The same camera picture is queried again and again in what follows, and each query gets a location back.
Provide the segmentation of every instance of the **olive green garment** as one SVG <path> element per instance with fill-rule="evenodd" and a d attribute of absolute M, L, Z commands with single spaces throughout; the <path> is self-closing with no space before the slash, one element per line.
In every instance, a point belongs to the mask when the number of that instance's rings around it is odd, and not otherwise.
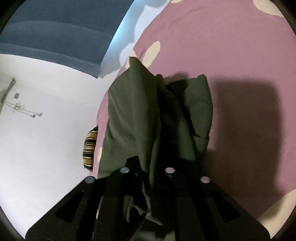
<path fill-rule="evenodd" d="M 125 166 L 133 156 L 139 157 L 149 188 L 163 162 L 189 178 L 199 175 L 213 115 L 206 76 L 165 85 L 160 74 L 154 76 L 137 58 L 130 57 L 130 68 L 114 81 L 108 95 L 109 120 L 98 178 Z M 131 240 L 163 240 L 172 231 L 172 212 L 165 211 L 169 209 L 165 201 L 149 198 L 143 189 L 146 204 L 127 201 L 137 210 L 146 206 L 139 211 L 145 218 Z"/>

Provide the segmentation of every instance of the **bed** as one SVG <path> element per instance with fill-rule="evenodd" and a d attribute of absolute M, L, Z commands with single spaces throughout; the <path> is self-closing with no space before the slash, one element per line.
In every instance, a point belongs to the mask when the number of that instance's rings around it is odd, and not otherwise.
<path fill-rule="evenodd" d="M 269 0 L 172 0 L 130 56 L 166 83 L 207 76 L 213 123 L 205 172 L 273 237 L 296 204 L 296 36 Z M 127 59 L 122 74 L 129 68 Z M 97 115 L 97 177 L 108 95 Z"/>

